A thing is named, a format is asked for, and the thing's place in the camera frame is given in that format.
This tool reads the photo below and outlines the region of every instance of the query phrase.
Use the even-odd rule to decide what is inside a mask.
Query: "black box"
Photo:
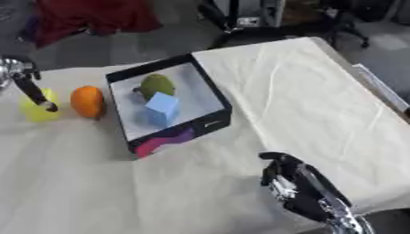
[[[142,97],[133,88],[149,74],[167,75],[180,99],[180,115],[167,128],[146,121]],[[180,144],[231,123],[232,106],[195,58],[188,54],[106,76],[128,149],[135,159],[159,151],[164,144]]]

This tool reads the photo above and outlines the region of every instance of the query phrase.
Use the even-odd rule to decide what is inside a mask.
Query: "yellow cup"
[[[59,106],[57,94],[51,89],[41,89],[47,100],[56,103]],[[59,118],[60,112],[47,112],[44,107],[37,106],[28,96],[24,95],[19,102],[20,111],[26,115],[26,119],[31,122],[54,121]]]

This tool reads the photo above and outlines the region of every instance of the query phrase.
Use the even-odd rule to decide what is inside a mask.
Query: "light blue block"
[[[156,94],[146,104],[148,121],[158,127],[168,127],[178,114],[179,100],[162,92]]]

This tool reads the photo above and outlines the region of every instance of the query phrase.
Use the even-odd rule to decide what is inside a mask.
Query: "robotic hand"
[[[40,80],[36,64],[27,57],[0,56],[0,93],[14,82],[36,105],[48,112],[56,112],[58,106],[44,97],[41,89],[32,81]]]
[[[283,153],[261,153],[273,160],[263,171],[268,186],[283,207],[304,218],[326,224],[334,234],[373,234],[361,216],[351,213],[351,202],[312,165]]]

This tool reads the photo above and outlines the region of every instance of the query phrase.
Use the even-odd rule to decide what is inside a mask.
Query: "crumpled paper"
[[[43,72],[59,99],[101,87],[99,122],[68,103],[56,122],[0,99],[0,233],[275,233],[317,224],[284,211],[259,177],[264,151],[314,165],[360,214],[408,207],[410,130],[311,38],[194,53],[233,106],[232,125],[146,159],[128,159],[104,74]]]

